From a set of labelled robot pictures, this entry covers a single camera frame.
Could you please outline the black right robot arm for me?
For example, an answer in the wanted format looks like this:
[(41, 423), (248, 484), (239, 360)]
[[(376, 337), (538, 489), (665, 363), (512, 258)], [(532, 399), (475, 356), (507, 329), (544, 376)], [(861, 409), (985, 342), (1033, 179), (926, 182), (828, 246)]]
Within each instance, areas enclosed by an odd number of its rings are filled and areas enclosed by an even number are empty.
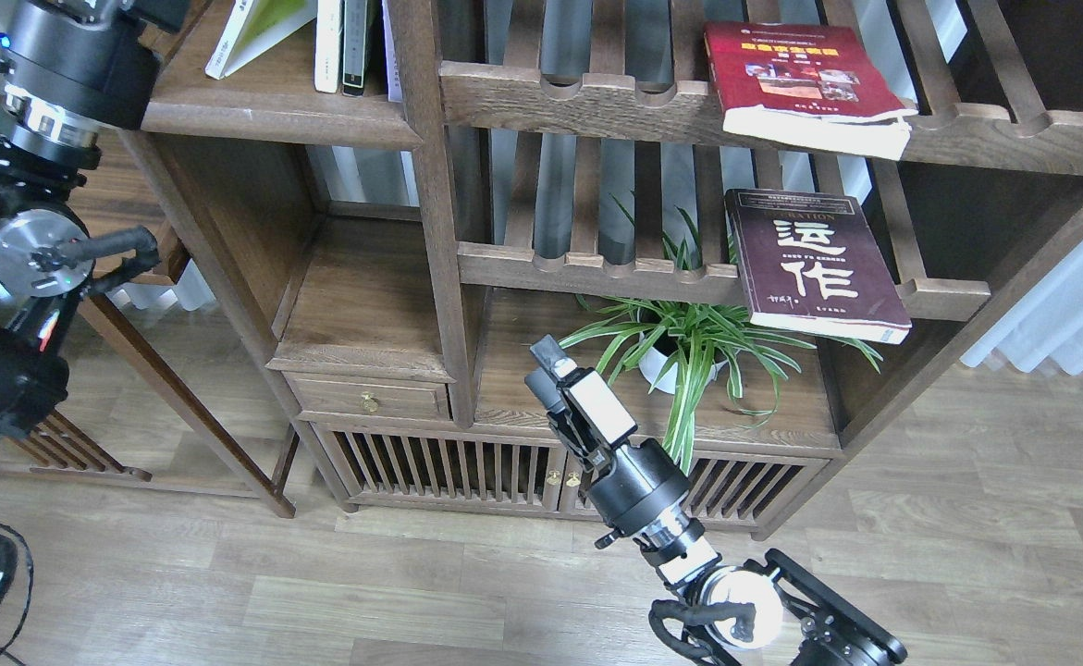
[(525, 377), (554, 431), (591, 476), (589, 502), (609, 528), (603, 549), (638, 545), (671, 598), (648, 611), (651, 631), (696, 665), (735, 665), (762, 649), (794, 616), (803, 631), (796, 665), (900, 665), (899, 639), (778, 549), (764, 563), (725, 563), (697, 519), (686, 514), (688, 476), (653, 438), (634, 442), (631, 415), (603, 376), (567, 357), (552, 337), (530, 347), (537, 368)]

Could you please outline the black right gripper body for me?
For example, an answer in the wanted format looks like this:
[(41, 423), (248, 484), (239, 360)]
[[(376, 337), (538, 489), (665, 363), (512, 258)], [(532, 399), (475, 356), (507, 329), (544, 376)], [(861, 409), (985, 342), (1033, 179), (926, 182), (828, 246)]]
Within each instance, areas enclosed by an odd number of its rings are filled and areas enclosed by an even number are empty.
[(681, 509), (688, 489), (688, 476), (654, 439), (621, 444), (588, 489), (589, 501), (611, 528), (595, 547), (630, 538), (645, 551), (665, 549), (688, 528)]

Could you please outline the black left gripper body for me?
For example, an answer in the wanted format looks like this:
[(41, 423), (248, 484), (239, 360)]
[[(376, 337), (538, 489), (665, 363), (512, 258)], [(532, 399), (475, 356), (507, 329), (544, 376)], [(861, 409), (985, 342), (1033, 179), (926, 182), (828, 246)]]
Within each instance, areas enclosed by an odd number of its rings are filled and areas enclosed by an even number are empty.
[(0, 32), (8, 113), (64, 113), (139, 130), (160, 71), (140, 42), (148, 25), (175, 34), (190, 1), (21, 1)]

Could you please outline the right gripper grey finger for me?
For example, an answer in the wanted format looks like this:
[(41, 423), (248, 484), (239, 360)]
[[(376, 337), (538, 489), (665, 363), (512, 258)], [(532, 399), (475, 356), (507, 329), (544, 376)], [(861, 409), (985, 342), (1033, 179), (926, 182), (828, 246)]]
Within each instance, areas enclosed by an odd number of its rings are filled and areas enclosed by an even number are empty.
[(525, 384), (542, 401), (554, 435), (580, 463), (612, 463), (637, 423), (603, 376), (567, 357), (551, 336), (530, 347), (530, 354), (537, 369)]

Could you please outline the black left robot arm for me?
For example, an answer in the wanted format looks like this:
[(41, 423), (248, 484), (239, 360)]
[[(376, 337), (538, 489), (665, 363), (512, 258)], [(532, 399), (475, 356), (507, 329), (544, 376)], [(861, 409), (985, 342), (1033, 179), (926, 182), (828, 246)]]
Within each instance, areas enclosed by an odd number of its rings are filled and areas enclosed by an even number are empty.
[(0, 439), (29, 435), (67, 397), (64, 337), (84, 298), (160, 261), (142, 225), (93, 236), (68, 205), (106, 128), (138, 130), (161, 70), (142, 34), (180, 31), (187, 1), (21, 1), (0, 31)]

